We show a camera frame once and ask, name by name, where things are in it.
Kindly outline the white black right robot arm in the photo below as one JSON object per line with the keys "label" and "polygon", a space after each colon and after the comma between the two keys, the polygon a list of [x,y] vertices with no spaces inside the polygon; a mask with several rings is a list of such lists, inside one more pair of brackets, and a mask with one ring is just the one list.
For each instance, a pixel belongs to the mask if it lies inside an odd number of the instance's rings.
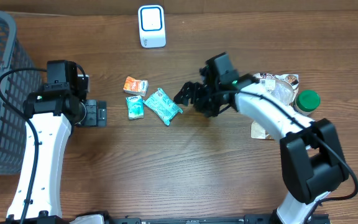
{"label": "white black right robot arm", "polygon": [[326,215],[314,215],[329,194],[352,171],[347,165],[335,126],[327,119],[315,121],[284,105],[266,91],[256,77],[239,75],[228,54],[206,61],[201,83],[186,82],[174,97],[176,104],[192,104],[206,117],[222,107],[259,123],[280,145],[282,177],[288,194],[271,215],[246,215],[246,223],[329,223]]}

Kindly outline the green lid jar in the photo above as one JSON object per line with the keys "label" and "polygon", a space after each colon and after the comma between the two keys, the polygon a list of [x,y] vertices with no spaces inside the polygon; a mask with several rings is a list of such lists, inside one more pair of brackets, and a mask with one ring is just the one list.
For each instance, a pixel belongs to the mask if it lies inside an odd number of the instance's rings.
{"label": "green lid jar", "polygon": [[293,103],[295,111],[308,116],[316,110],[321,103],[321,98],[314,90],[304,90],[297,95]]}

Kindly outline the orange tissue pack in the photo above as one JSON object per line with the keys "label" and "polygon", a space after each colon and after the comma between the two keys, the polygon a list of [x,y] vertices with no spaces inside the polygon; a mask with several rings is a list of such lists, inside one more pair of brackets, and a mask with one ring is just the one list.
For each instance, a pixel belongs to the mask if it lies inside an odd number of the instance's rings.
{"label": "orange tissue pack", "polygon": [[145,96],[147,94],[148,87],[149,83],[147,80],[137,80],[132,77],[127,77],[123,90],[124,92],[132,95]]}

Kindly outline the teal tissue pack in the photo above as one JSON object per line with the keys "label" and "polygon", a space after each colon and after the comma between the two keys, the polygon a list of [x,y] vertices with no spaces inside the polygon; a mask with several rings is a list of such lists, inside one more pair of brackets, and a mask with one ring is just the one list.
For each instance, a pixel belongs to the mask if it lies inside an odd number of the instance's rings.
{"label": "teal tissue pack", "polygon": [[144,107],[142,97],[130,96],[126,98],[127,109],[128,109],[128,118],[132,119],[141,119],[144,117]]}

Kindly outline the beige brown snack bag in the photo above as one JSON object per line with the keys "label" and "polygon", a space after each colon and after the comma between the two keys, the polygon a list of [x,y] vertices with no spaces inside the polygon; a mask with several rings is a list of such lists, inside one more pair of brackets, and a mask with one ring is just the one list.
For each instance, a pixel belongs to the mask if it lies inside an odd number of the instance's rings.
{"label": "beige brown snack bag", "polygon": [[[295,100],[300,82],[298,74],[255,73],[253,76],[260,80],[267,92],[284,105],[290,105]],[[251,124],[250,136],[253,139],[273,140],[273,137],[256,121]]]}

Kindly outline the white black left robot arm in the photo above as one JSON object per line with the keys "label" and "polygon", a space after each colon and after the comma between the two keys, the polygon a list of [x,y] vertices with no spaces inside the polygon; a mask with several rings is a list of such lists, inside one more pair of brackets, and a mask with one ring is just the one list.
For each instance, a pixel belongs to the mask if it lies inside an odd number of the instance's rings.
{"label": "white black left robot arm", "polygon": [[90,78],[81,65],[54,60],[43,70],[47,82],[27,95],[18,110],[1,91],[0,98],[25,121],[25,151],[16,194],[5,223],[64,223],[60,184],[65,148],[75,127],[105,127],[105,101],[89,100]]}

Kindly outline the teal wipes packet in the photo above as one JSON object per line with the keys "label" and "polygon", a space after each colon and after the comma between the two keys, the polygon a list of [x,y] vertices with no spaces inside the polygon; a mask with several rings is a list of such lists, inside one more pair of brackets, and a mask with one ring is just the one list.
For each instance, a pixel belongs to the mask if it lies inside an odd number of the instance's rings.
{"label": "teal wipes packet", "polygon": [[170,125],[171,120],[178,113],[183,113],[183,110],[169,98],[162,88],[158,88],[143,103],[157,114],[166,126]]}

